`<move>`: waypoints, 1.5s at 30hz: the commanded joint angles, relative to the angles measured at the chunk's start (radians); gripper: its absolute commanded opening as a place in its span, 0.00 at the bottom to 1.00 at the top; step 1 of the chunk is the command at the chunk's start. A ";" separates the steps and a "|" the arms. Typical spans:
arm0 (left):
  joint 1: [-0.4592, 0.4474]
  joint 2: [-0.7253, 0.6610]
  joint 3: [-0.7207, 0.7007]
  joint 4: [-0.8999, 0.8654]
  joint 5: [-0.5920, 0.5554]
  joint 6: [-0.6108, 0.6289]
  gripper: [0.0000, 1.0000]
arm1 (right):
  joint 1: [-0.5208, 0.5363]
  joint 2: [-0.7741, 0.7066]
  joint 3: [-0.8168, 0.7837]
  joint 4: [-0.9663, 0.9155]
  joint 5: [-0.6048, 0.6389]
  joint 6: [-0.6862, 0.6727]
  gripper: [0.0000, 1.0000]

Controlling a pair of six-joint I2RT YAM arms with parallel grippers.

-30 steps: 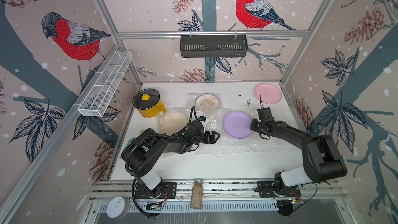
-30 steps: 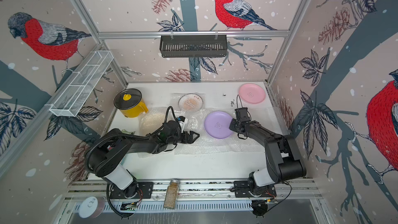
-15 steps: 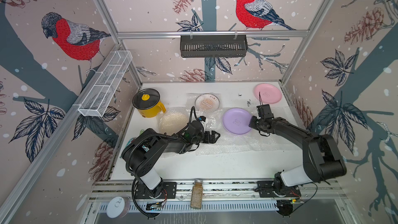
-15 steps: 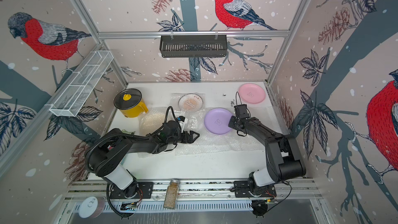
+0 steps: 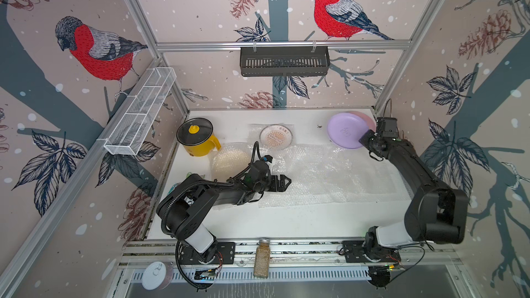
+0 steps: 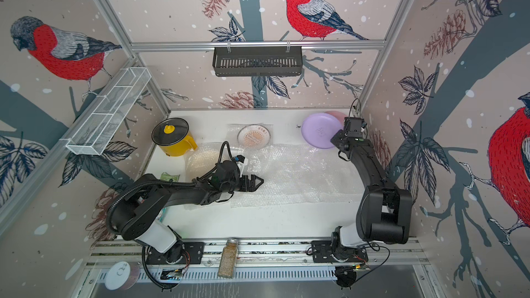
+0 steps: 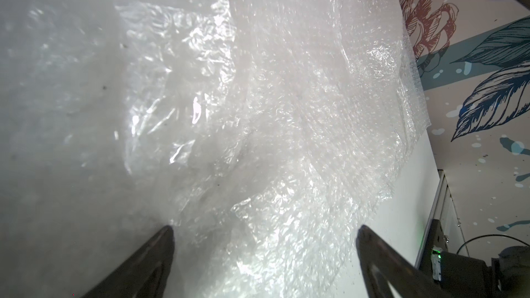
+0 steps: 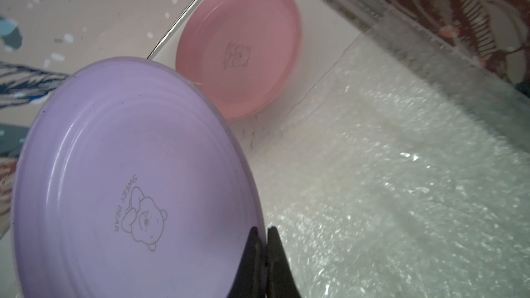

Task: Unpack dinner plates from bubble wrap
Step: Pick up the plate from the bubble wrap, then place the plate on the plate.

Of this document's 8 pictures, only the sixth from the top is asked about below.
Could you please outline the pink dinner plate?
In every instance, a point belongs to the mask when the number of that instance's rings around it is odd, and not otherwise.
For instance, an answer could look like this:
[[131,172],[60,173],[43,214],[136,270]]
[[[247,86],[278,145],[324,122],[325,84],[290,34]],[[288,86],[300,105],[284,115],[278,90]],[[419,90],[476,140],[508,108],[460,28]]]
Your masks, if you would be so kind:
[[326,112],[327,114],[335,117],[342,125],[344,125],[345,119],[347,118],[346,114],[337,111],[337,110],[330,110]]

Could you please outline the cream plate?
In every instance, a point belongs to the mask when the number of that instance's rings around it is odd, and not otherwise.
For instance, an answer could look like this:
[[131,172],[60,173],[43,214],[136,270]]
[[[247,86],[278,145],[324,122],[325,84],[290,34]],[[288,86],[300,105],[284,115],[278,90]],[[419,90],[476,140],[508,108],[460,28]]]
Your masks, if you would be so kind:
[[185,178],[187,182],[202,177],[215,168],[221,146],[221,143],[201,143],[196,150],[185,154]]

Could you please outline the purple plate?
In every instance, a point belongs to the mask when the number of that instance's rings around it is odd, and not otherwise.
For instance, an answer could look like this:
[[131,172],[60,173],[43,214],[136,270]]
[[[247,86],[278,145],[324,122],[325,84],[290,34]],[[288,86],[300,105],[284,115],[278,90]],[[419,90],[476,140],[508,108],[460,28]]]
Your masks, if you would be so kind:
[[334,145],[331,139],[342,130],[343,125],[334,116],[327,113],[309,115],[302,123],[304,140],[315,148],[330,149]]

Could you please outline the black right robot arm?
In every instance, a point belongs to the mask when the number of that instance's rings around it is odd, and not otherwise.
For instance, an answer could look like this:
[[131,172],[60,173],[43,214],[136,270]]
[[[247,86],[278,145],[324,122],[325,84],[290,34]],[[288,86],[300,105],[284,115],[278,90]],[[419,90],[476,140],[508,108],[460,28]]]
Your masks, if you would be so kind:
[[331,252],[339,261],[352,257],[364,242],[406,244],[409,240],[414,199],[388,178],[373,143],[362,135],[365,126],[363,119],[347,117],[344,128],[331,139],[339,157],[356,167],[364,185],[356,222],[337,227],[332,235]]

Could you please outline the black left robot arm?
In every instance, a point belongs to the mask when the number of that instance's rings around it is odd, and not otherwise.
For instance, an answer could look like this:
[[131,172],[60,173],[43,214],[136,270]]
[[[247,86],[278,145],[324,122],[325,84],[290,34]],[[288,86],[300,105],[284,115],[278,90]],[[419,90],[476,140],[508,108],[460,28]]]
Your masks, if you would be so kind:
[[160,212],[170,206],[222,203],[224,194],[232,197],[235,193],[254,193],[264,180],[254,174],[243,175],[243,164],[242,156],[221,161],[191,182],[164,181],[152,174],[143,175],[110,205],[107,229],[126,241],[137,241],[164,254],[182,239],[160,221]]

